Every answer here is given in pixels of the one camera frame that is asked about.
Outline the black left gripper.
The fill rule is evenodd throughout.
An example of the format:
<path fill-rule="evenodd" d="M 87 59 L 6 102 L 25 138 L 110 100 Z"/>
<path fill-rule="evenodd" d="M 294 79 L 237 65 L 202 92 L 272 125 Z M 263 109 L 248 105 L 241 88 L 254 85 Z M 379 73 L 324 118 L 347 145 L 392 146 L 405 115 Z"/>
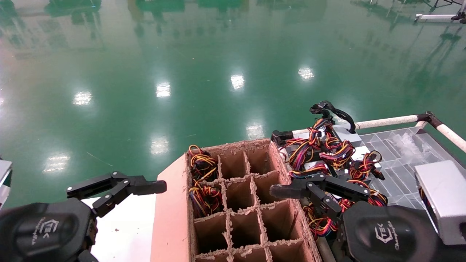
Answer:
<path fill-rule="evenodd" d="M 67 199 L 2 209 L 2 262 L 96 262 L 91 254 L 98 232 L 92 209 L 78 199 L 107 192 L 128 176 L 119 171 L 69 186 Z"/>

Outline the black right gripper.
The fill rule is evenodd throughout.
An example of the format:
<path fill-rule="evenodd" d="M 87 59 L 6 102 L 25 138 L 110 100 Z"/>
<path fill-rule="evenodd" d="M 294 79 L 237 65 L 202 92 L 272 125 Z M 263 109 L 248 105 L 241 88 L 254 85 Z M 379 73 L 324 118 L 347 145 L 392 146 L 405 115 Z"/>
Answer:
<path fill-rule="evenodd" d="M 341 217 L 339 261 L 429 262 L 435 257 L 438 236 L 426 211 L 373 206 L 365 202 L 368 189 L 335 177 L 324 177 L 320 188 L 357 202 Z"/>

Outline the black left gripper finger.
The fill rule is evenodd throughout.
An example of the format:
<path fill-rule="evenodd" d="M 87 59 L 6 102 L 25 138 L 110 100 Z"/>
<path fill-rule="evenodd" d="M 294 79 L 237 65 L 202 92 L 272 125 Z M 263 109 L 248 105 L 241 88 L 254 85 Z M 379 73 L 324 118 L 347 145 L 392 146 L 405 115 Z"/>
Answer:
<path fill-rule="evenodd" d="M 93 203 L 96 217 L 104 217 L 130 195 L 151 195 L 166 192 L 164 180 L 147 181 L 143 176 L 108 176 L 97 183 L 93 195 L 104 193 Z"/>

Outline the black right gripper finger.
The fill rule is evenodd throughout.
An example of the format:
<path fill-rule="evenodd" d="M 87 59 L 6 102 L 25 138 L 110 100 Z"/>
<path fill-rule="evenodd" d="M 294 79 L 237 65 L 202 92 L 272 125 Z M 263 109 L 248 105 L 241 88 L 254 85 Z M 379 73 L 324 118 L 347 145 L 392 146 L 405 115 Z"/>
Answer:
<path fill-rule="evenodd" d="M 321 214 L 339 219 L 342 207 L 326 193 L 343 197 L 343 186 L 339 179 L 318 175 L 312 178 L 294 179 L 289 185 L 273 184 L 270 194 L 277 198 L 304 199 L 307 198 L 313 207 Z"/>

